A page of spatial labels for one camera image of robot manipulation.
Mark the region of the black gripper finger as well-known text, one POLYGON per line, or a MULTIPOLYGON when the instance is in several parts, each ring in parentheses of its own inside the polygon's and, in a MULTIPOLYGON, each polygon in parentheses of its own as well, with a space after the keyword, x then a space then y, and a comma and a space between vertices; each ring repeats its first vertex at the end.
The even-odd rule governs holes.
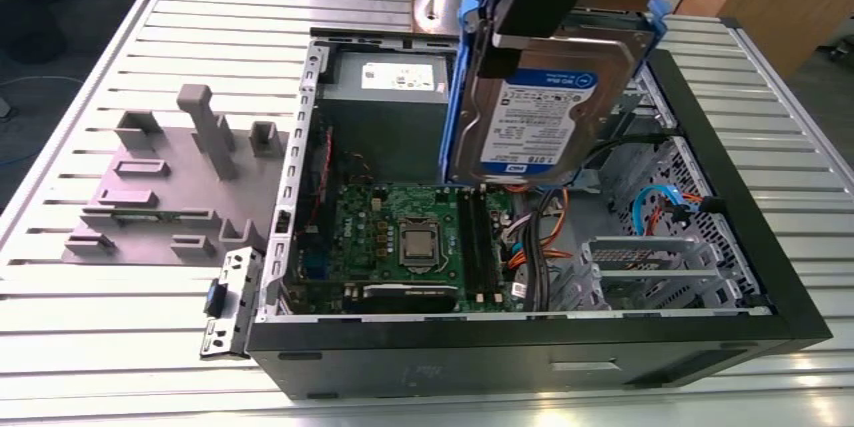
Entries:
POLYGON ((521 50, 484 45, 476 51, 476 77, 508 78, 517 69, 521 50))

